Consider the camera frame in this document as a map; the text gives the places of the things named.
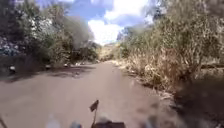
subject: tree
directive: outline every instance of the tree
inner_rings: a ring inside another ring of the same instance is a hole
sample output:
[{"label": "tree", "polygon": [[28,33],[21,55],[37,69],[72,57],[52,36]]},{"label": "tree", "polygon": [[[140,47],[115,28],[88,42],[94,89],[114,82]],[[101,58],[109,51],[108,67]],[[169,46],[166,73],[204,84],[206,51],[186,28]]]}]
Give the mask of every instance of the tree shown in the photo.
[{"label": "tree", "polygon": [[0,37],[13,43],[22,41],[21,14],[16,10],[14,0],[0,0],[0,17]]}]

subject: cloud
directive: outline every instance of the cloud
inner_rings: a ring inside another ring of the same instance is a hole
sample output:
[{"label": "cloud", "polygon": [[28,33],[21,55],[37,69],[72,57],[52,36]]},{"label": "cloud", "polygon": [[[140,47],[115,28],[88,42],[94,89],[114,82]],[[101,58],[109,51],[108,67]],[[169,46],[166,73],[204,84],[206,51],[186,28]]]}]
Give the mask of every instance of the cloud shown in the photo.
[{"label": "cloud", "polygon": [[89,26],[100,44],[114,42],[118,33],[126,26],[142,22],[151,23],[151,17],[145,18],[143,10],[153,0],[91,0],[93,5],[103,5],[106,13],[99,20],[93,18]]},{"label": "cloud", "polygon": [[133,15],[140,17],[143,8],[148,4],[148,0],[114,0],[113,9],[106,11],[104,18],[115,20],[122,15]]},{"label": "cloud", "polygon": [[102,45],[116,41],[119,31],[123,29],[116,24],[105,24],[103,20],[90,20],[88,25],[94,33],[95,42]]}]

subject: sky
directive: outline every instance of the sky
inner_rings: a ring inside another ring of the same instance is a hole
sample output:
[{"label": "sky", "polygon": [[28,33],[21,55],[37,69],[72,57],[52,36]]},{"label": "sky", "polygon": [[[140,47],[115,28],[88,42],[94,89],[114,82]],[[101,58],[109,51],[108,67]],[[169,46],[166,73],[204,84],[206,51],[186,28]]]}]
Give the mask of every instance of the sky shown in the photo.
[{"label": "sky", "polygon": [[[40,5],[49,0],[37,0]],[[57,0],[71,5],[70,16],[81,17],[94,34],[95,42],[105,45],[115,42],[118,33],[127,26],[146,21],[143,10],[155,0]]]}]

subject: dirt road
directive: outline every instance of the dirt road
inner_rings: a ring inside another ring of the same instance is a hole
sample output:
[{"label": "dirt road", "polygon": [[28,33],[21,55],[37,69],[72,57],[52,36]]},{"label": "dirt road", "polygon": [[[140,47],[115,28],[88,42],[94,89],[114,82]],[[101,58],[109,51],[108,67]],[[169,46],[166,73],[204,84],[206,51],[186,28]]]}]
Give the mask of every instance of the dirt road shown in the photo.
[{"label": "dirt road", "polygon": [[0,113],[9,128],[46,128],[52,120],[69,128],[90,127],[89,106],[99,99],[98,117],[138,128],[159,98],[109,62],[0,82]]}]

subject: dry vegetation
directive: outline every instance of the dry vegetation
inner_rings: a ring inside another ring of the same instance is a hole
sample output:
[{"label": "dry vegetation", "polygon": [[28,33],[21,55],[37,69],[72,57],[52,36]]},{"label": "dry vegetation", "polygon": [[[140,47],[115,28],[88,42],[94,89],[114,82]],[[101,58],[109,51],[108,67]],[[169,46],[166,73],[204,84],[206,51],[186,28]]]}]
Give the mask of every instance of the dry vegetation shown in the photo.
[{"label": "dry vegetation", "polygon": [[223,18],[209,6],[205,0],[161,1],[152,25],[123,31],[115,57],[159,90],[175,92],[203,77],[202,65],[223,57]]}]

